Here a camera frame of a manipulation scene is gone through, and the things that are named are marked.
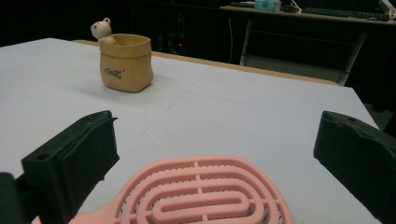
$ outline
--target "white table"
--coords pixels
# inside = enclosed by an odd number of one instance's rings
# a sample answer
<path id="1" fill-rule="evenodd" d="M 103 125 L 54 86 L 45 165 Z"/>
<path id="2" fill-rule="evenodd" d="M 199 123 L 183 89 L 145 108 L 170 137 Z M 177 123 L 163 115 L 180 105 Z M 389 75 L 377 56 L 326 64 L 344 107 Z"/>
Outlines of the white table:
<path id="1" fill-rule="evenodd" d="M 0 171 L 88 114 L 111 110 L 120 161 L 81 211 L 100 208 L 157 160 L 232 154 L 275 182 L 297 223 L 379 223 L 317 160 L 323 110 L 374 121 L 349 88 L 152 58 L 154 80 L 139 93 L 108 89 L 99 49 L 43 39 L 0 48 Z"/>

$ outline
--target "bear ear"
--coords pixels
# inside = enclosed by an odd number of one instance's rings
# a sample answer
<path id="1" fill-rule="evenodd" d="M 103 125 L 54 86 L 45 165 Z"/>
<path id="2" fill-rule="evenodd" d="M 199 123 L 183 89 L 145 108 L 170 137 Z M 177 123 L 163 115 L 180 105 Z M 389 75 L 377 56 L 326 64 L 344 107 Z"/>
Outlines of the bear ear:
<path id="1" fill-rule="evenodd" d="M 110 24 L 110 19 L 109 18 L 105 18 L 103 21 L 107 22 L 108 24 Z"/>

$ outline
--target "desk leg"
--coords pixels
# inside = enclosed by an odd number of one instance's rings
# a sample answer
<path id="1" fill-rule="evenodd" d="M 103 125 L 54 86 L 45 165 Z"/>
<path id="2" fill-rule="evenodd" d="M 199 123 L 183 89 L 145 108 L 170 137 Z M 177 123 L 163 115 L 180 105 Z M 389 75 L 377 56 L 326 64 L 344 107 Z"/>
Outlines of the desk leg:
<path id="1" fill-rule="evenodd" d="M 242 48 L 241 61 L 239 65 L 245 66 L 247 60 L 248 40 L 250 38 L 251 20 L 247 21 L 247 32 L 245 33 L 244 47 Z"/>
<path id="2" fill-rule="evenodd" d="M 344 68 L 344 71 L 342 71 L 342 74 L 340 76 L 340 79 L 338 80 L 338 84 L 340 86 L 344 86 L 347 82 L 347 78 L 349 77 L 350 70 L 352 69 L 353 64 L 356 61 L 356 58 L 358 58 L 359 51 L 361 51 L 361 46 L 363 46 L 364 40 L 366 39 L 367 33 L 360 33 L 358 36 L 358 40 L 355 44 L 354 49 L 349 55 L 349 59 L 346 63 L 346 66 Z"/>

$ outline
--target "pink brush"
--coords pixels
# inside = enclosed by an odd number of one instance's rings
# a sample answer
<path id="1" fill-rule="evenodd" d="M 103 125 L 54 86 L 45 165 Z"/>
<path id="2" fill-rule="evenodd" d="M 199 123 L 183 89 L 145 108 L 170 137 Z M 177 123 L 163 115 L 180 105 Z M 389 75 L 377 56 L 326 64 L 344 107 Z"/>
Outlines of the pink brush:
<path id="1" fill-rule="evenodd" d="M 282 195 L 257 166 L 235 156 L 200 156 L 146 166 L 109 204 L 79 213 L 70 223 L 293 222 Z"/>

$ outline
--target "tan pot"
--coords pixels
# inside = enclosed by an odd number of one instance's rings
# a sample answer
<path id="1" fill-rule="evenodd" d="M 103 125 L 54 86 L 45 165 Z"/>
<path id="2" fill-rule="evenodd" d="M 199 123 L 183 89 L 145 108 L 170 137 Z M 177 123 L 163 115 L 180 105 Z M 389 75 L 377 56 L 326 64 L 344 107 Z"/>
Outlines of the tan pot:
<path id="1" fill-rule="evenodd" d="M 116 42 L 103 42 L 100 48 L 103 82 L 118 91 L 142 91 L 153 79 L 151 40 L 142 35 L 112 36 Z"/>

